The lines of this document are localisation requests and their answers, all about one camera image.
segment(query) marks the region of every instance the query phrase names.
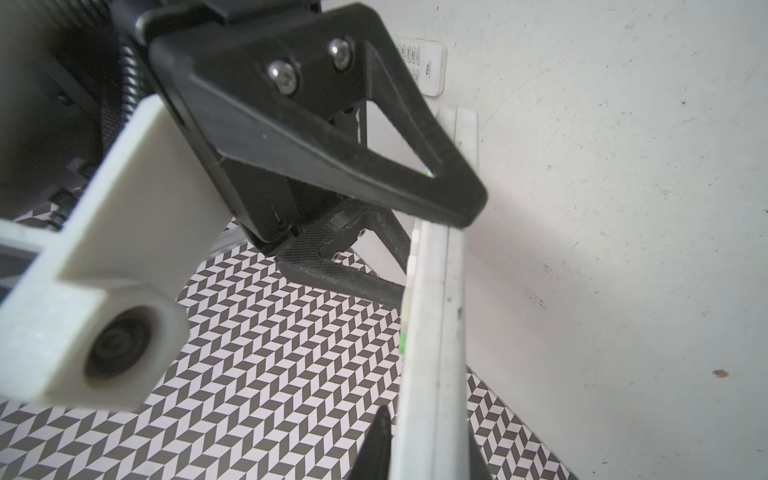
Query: black and white geometric floor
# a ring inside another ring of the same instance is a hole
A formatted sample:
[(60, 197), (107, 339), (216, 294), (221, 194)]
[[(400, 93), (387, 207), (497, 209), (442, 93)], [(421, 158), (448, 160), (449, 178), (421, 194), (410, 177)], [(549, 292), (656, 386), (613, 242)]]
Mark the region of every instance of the black and white geometric floor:
[[(138, 412), (0, 400), (0, 480), (341, 479), (377, 406), (396, 436), (396, 311), (288, 283), (248, 245), (201, 264), (179, 301), (190, 340)], [(575, 478), (477, 375), (467, 383), (494, 476)]]

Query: scratch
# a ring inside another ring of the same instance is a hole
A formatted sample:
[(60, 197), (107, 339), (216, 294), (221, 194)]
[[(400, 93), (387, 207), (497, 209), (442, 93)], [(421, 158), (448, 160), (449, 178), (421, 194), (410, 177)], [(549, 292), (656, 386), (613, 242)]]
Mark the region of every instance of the scratch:
[(547, 68), (547, 69), (545, 69), (545, 70), (542, 70), (542, 71), (538, 72), (536, 75), (534, 75), (533, 77), (530, 77), (528, 80), (526, 80), (526, 81), (524, 81), (523, 83), (521, 83), (520, 85), (518, 85), (518, 87), (517, 87), (517, 88), (515, 88), (514, 90), (512, 90), (511, 92), (509, 92), (509, 94), (508, 94), (506, 97), (504, 97), (504, 100), (502, 100), (502, 102), (501, 102), (500, 104), (498, 104), (498, 106), (497, 106), (497, 107), (496, 107), (496, 109), (493, 111), (493, 113), (491, 114), (491, 116), (490, 116), (490, 117), (488, 117), (488, 120), (486, 120), (486, 121), (485, 121), (485, 123), (482, 125), (482, 127), (480, 127), (480, 131), (479, 131), (478, 133), (481, 133), (481, 132), (483, 131), (483, 128), (485, 128), (485, 125), (487, 125), (489, 121), (493, 120), (493, 116), (494, 116), (494, 115), (496, 115), (496, 113), (498, 112), (498, 110), (499, 110), (501, 107), (503, 107), (505, 103), (507, 103), (507, 100), (509, 100), (509, 99), (511, 98), (511, 96), (512, 96), (512, 95), (513, 95), (513, 94), (514, 94), (514, 93), (515, 93), (517, 90), (519, 90), (519, 89), (523, 88), (525, 85), (527, 85), (527, 84), (531, 83), (533, 80), (535, 80), (535, 79), (537, 79), (537, 78), (541, 77), (543, 74), (547, 73), (547, 72), (548, 72), (548, 71), (550, 71), (550, 70), (551, 70), (550, 68)]

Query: hex bolt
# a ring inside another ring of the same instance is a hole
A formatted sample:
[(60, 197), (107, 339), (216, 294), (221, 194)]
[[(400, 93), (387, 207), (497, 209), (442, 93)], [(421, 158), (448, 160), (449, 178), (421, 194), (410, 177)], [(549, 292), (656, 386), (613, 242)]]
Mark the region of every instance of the hex bolt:
[(352, 64), (352, 48), (341, 38), (334, 38), (328, 44), (328, 53), (333, 57), (336, 70), (344, 71)]
[(266, 68), (266, 74), (275, 84), (277, 90), (283, 95), (291, 95), (299, 86), (299, 78), (296, 70), (290, 63), (282, 60), (275, 60)]

